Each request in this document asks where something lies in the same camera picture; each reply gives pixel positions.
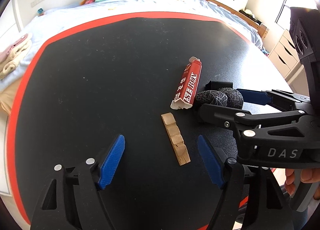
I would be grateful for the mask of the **person's right hand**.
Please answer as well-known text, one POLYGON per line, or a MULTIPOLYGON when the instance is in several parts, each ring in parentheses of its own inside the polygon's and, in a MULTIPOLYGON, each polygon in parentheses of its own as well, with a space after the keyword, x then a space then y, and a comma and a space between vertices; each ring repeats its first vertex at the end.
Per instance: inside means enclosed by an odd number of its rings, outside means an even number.
MULTIPOLYGON (((285 169, 285 189, 290 194, 293 195, 295 192, 295 170, 294 169, 285 169)), ((302 183, 316 183, 320 181, 320 170, 319 168, 313 169, 303 169, 300 172, 300 181, 302 183)))

